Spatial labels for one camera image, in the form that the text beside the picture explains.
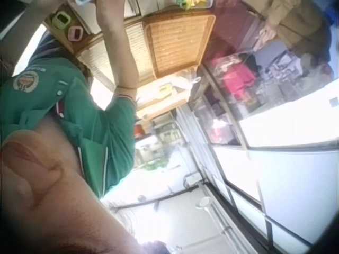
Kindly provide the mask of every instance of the sleeve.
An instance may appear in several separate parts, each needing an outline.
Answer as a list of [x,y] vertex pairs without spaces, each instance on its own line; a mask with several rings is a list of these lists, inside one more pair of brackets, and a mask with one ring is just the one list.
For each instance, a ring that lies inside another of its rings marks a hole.
[[301,0],[273,0],[271,7],[269,8],[268,21],[274,26],[279,23],[292,11],[292,9],[298,7]]
[[113,100],[105,111],[110,129],[111,149],[117,167],[132,169],[134,164],[136,106],[126,97]]
[[2,60],[0,60],[0,64],[1,64],[0,75],[1,75],[1,84],[2,84],[12,77],[14,73],[14,67],[12,64],[7,63]]

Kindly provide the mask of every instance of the wicker basket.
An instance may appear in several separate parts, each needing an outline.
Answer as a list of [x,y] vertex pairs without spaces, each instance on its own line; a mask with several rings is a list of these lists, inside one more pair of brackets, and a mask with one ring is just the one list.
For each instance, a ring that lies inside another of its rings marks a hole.
[[145,21],[154,75],[162,78],[200,65],[216,17],[189,13],[152,17]]

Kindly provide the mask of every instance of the person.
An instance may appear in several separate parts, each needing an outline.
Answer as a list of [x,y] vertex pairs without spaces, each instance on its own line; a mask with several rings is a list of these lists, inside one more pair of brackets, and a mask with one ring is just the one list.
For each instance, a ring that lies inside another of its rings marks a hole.
[[133,167],[138,70],[124,29],[125,0],[97,0],[117,86],[93,102],[80,63],[42,41],[11,77],[34,32],[65,0],[34,0],[1,43],[1,239],[16,253],[156,253],[101,204]]
[[311,54],[316,61],[329,62],[331,31],[325,15],[310,0],[242,0],[265,26],[257,49],[278,38],[301,57]]

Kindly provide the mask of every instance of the metal frame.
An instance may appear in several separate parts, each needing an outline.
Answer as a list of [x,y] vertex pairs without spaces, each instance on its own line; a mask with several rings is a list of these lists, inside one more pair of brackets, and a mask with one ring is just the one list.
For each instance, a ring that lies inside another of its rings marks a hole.
[[224,211],[229,215],[234,224],[238,227],[244,237],[249,241],[252,247],[259,253],[281,253],[276,247],[269,247],[268,240],[263,237],[246,219],[244,219],[234,207],[232,207],[223,196],[218,196],[217,191],[211,184],[206,184],[207,188]]
[[285,228],[283,225],[281,225],[279,222],[275,221],[274,219],[270,218],[269,216],[265,216],[265,220],[268,221],[269,223],[272,223],[276,226],[278,226],[279,228],[281,228],[282,230],[284,230],[286,233],[288,233],[289,235],[291,235],[292,237],[294,237],[295,239],[297,239],[298,241],[302,242],[303,244],[305,244],[308,247],[312,247],[313,244],[310,243],[309,241],[305,240],[304,238],[300,237],[299,235],[293,233],[291,230]]
[[261,202],[257,201],[255,198],[251,197],[250,195],[248,195],[247,193],[245,193],[243,190],[241,190],[240,188],[238,188],[236,185],[232,184],[230,181],[227,180],[227,177],[225,175],[225,172],[223,171],[222,169],[222,166],[220,164],[220,161],[216,155],[216,152],[214,151],[213,147],[214,146],[220,146],[220,147],[229,147],[229,148],[233,148],[233,149],[238,149],[238,150],[242,150],[242,146],[229,146],[229,145],[213,145],[211,143],[211,140],[209,138],[209,136],[207,135],[206,133],[206,130],[203,128],[201,122],[200,122],[200,119],[198,118],[198,124],[200,126],[200,129],[202,130],[204,136],[205,136],[205,139],[207,140],[207,143],[208,143],[208,147],[210,149],[210,152],[213,156],[213,159],[215,160],[216,162],[216,165],[217,165],[217,168],[224,180],[224,184],[226,185],[227,187],[227,192],[231,198],[231,200],[233,201],[233,205],[234,207],[236,208],[235,206],[235,203],[234,203],[234,199],[233,199],[233,196],[230,192],[229,189],[232,189],[234,192],[236,192],[237,194],[239,194],[242,198],[244,198],[246,201],[248,201],[250,204],[252,204],[253,206],[255,206],[256,208],[258,208],[260,211],[263,211],[263,205],[262,205],[262,199],[261,199]]
[[[272,230],[272,224],[280,227],[282,230],[284,230],[286,233],[288,233],[289,235],[291,235],[292,237],[294,237],[295,239],[297,239],[298,241],[302,242],[303,244],[305,244],[308,247],[312,247],[312,244],[310,242],[308,242],[307,240],[303,239],[302,237],[298,236],[297,234],[293,233],[292,231],[288,230],[287,228],[285,228],[284,226],[282,226],[280,223],[276,222],[275,220],[273,220],[272,218],[270,218],[269,216],[267,216],[266,214],[266,209],[265,209],[265,205],[263,202],[263,197],[262,197],[262,193],[261,193],[261,189],[260,189],[260,185],[259,182],[257,182],[257,187],[258,187],[258,191],[259,191],[259,195],[260,195],[260,200],[261,202],[258,202],[257,200],[253,199],[252,197],[250,197],[248,194],[244,193],[241,189],[239,189],[237,186],[233,185],[232,183],[230,183],[227,180],[227,177],[224,173],[224,171],[222,170],[222,166],[214,152],[214,147],[226,147],[226,148],[231,148],[231,149],[242,149],[244,151],[247,152],[247,156],[249,157],[249,150],[253,150],[253,151],[267,151],[267,152],[310,152],[310,151],[333,151],[333,150],[338,150],[339,149],[339,141],[334,140],[334,141],[329,141],[329,142],[322,142],[322,143],[317,143],[317,144],[311,144],[311,145],[300,145],[300,146],[288,146],[288,147],[250,147],[246,141],[246,138],[244,136],[244,133],[241,130],[241,127],[238,123],[238,121],[235,119],[235,115],[230,107],[230,105],[228,104],[228,102],[226,101],[226,99],[224,98],[222,91],[216,81],[216,79],[214,78],[214,76],[212,75],[211,71],[205,66],[202,65],[201,66],[202,72],[205,75],[205,77],[207,78],[207,80],[209,81],[210,85],[212,86],[212,88],[214,89],[214,91],[217,93],[218,95],[218,99],[220,99],[221,101],[221,105],[224,107],[224,110],[229,114],[229,117],[231,119],[231,122],[236,130],[236,134],[238,135],[239,141],[241,143],[241,146],[229,146],[229,145],[223,145],[223,144],[212,144],[205,129],[202,127],[202,124],[200,121],[198,121],[200,128],[203,131],[203,134],[205,135],[206,140],[208,141],[208,146],[210,148],[211,154],[214,158],[214,160],[216,161],[217,167],[219,169],[220,174],[222,175],[223,179],[224,179],[224,184],[227,188],[227,192],[231,198],[231,202],[233,207],[231,207],[231,209],[228,209],[226,212],[229,214],[229,212],[233,212],[237,218],[242,218],[240,220],[243,220],[242,223],[246,224],[246,227],[250,228],[250,231],[252,232],[252,234],[257,235],[260,234],[259,232],[257,232],[257,230],[255,228],[253,228],[247,221],[246,219],[244,219],[238,212],[237,206],[234,202],[232,193],[230,190],[233,190],[235,193],[237,193],[238,195],[240,195],[243,199],[245,199],[246,201],[248,201],[250,204],[252,204],[253,206],[255,206],[257,209],[261,210],[264,215],[265,215],[265,221],[266,221],[266,230],[267,230],[267,240],[265,239],[266,243],[267,243],[267,250],[269,251],[269,253],[275,253],[276,251],[279,253],[279,251],[277,250],[277,248],[274,246],[274,240],[273,240],[273,230]],[[222,199],[222,204],[223,205],[229,205],[231,206],[231,204],[228,203],[228,201],[226,202],[226,199],[220,194],[220,191],[210,185],[209,189],[213,189],[214,193],[217,195],[217,193],[219,193],[219,198]]]
[[185,189],[185,190],[182,190],[180,192],[174,193],[173,195],[167,195],[167,196],[164,196],[164,197],[161,197],[161,198],[156,198],[156,199],[153,199],[153,200],[150,200],[150,201],[146,201],[146,202],[143,202],[143,203],[136,203],[136,204],[130,204],[130,205],[121,205],[121,206],[115,207],[114,209],[116,209],[116,211],[118,211],[118,210],[122,210],[122,209],[129,209],[129,208],[139,207],[139,206],[148,205],[148,204],[152,204],[152,203],[158,203],[158,202],[161,202],[163,200],[166,200],[166,199],[169,199],[169,198],[172,198],[172,197],[176,197],[176,196],[179,196],[181,194],[185,194],[187,192],[192,192],[193,190],[195,190],[197,188],[199,188],[198,185],[193,186],[193,187],[191,187],[189,189]]
[[216,81],[216,79],[214,78],[213,74],[211,73],[211,71],[204,65],[202,64],[200,66],[202,72],[204,73],[205,77],[207,78],[207,80],[209,81],[209,83],[211,84],[212,88],[214,89],[215,92],[217,92],[218,95],[218,99],[221,101],[222,106],[224,107],[225,111],[228,113],[229,118],[235,128],[236,134],[239,138],[240,141],[240,145],[242,146],[242,148],[247,151],[247,141],[245,139],[245,135],[239,125],[239,122],[235,119],[234,117],[234,113],[231,110],[231,107],[229,105],[229,103],[225,100],[224,96],[222,95],[221,89],[218,86],[218,82]]

